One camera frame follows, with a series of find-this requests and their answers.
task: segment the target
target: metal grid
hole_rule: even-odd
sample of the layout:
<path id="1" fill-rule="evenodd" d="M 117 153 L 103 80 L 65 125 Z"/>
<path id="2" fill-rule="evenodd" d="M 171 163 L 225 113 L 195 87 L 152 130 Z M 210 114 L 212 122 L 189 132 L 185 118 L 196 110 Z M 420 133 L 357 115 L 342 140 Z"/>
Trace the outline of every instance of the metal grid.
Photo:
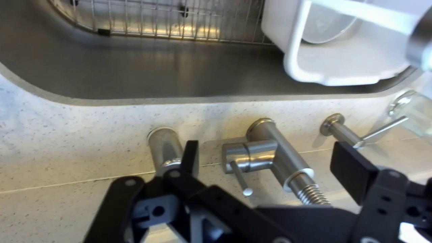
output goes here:
<path id="1" fill-rule="evenodd" d="M 75 25 L 107 36 L 268 45 L 265 0 L 49 0 Z"/>

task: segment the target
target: white container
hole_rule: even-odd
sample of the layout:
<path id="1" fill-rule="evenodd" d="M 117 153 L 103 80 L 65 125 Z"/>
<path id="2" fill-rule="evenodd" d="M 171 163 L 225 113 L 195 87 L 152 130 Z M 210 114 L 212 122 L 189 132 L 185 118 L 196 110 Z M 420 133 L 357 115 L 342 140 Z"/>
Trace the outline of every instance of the white container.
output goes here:
<path id="1" fill-rule="evenodd" d="M 419 17 L 431 7 L 431 0 L 370 3 Z M 266 0 L 265 5 L 262 30 L 285 53 L 284 68 L 292 79 L 329 87 L 369 86 L 410 67 L 405 60 L 408 37 L 362 21 L 330 44 L 303 44 L 311 6 L 310 0 Z"/>

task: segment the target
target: countertop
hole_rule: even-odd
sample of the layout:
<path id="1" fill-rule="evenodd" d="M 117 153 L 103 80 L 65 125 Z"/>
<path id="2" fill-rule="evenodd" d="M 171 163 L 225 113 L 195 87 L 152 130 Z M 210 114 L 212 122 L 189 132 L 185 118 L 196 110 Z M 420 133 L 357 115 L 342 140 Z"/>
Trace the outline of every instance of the countertop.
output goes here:
<path id="1" fill-rule="evenodd" d="M 387 110 L 397 95 L 431 91 L 431 78 L 423 76 L 393 94 L 362 98 L 104 106 L 67 98 L 61 103 L 48 100 L 41 92 L 29 92 L 33 88 L 5 68 L 0 71 L 2 242 L 81 242 L 114 179 L 134 175 L 152 180 L 146 137 L 158 127 L 177 132 L 183 145 L 200 141 L 200 180 L 206 184 L 218 184 L 249 206 L 299 206 L 269 172 L 248 175 L 257 194 L 246 199 L 235 179 L 222 171 L 222 145 L 243 138 L 249 126 L 264 117 L 276 121 L 315 169 L 324 196 L 335 207 L 357 211 L 329 171 L 335 140 L 319 134 L 322 122 L 339 113 L 350 129 L 364 136 L 389 122 Z M 362 154 L 424 183 L 432 173 L 430 148 L 399 127 Z M 169 237 L 158 230 L 152 240 Z"/>

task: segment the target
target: stainless steel sink basin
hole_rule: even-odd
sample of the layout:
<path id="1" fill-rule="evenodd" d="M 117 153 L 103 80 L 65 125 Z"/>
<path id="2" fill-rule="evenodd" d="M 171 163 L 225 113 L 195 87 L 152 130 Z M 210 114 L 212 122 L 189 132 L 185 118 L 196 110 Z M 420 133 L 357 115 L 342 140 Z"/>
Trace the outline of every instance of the stainless steel sink basin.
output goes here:
<path id="1" fill-rule="evenodd" d="M 41 90 L 77 99 L 358 95 L 414 73 L 329 88 L 291 80 L 273 45 L 104 37 L 75 26 L 48 0 L 5 2 L 0 18 L 0 63 Z"/>

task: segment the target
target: mounting hole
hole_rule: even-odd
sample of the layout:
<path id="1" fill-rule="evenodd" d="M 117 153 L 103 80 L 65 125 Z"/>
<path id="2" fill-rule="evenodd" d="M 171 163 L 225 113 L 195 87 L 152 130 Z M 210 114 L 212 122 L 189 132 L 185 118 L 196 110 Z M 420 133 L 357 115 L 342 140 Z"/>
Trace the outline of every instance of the mounting hole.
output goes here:
<path id="1" fill-rule="evenodd" d="M 161 218 L 165 214 L 165 208 L 164 207 L 156 207 L 152 214 L 156 218 Z"/>
<path id="2" fill-rule="evenodd" d="M 410 207 L 410 208 L 407 210 L 407 214 L 408 214 L 410 217 L 412 217 L 412 218 L 419 218 L 419 217 L 420 217 L 420 211 L 419 211 L 418 207 Z"/>
<path id="3" fill-rule="evenodd" d="M 383 199 L 384 202 L 392 202 L 392 199 L 388 198 L 388 196 L 383 196 L 381 199 Z"/>
<path id="4" fill-rule="evenodd" d="M 383 210 L 383 208 L 378 208 L 378 214 L 380 215 L 388 215 L 388 211 Z"/>

